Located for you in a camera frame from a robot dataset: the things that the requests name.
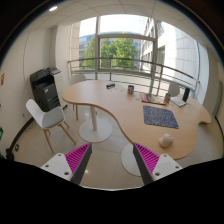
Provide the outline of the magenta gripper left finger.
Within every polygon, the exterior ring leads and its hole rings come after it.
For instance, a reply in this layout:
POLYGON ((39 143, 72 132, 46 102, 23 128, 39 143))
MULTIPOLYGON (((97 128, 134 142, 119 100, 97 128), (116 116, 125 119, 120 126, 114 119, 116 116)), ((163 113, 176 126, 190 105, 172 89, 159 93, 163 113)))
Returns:
POLYGON ((57 153, 41 168, 65 180, 79 185, 90 156, 92 154, 92 144, 86 143, 73 149, 67 154, 57 153))

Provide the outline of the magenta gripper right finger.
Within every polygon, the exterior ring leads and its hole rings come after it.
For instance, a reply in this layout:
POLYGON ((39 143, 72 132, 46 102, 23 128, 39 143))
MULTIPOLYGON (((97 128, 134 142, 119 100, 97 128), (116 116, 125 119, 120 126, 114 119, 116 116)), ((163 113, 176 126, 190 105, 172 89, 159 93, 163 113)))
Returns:
POLYGON ((182 169, 168 154, 156 152, 138 144, 133 144, 133 154, 145 185, 182 169))

